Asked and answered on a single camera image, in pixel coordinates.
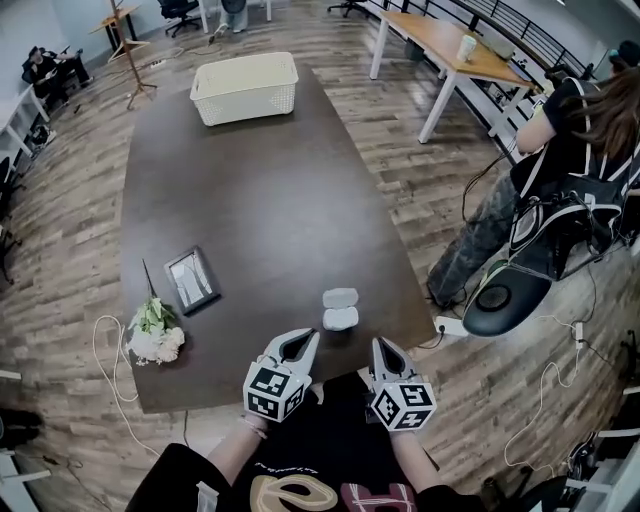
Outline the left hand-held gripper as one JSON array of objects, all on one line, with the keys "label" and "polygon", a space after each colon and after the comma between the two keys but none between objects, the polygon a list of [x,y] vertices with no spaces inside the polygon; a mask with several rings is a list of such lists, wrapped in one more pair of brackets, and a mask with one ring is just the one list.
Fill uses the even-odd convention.
[{"label": "left hand-held gripper", "polygon": [[277,423],[290,416],[312,383],[311,368],[319,341],[320,333],[313,328],[273,338],[250,365],[243,384],[245,410]]}]

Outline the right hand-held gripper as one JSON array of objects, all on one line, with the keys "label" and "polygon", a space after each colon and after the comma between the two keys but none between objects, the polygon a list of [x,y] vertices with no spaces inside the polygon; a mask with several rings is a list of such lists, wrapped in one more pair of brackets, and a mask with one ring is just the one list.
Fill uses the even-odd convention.
[{"label": "right hand-held gripper", "polygon": [[372,340],[370,408],[388,431],[418,431],[437,410],[431,385],[411,357],[384,337]]}]

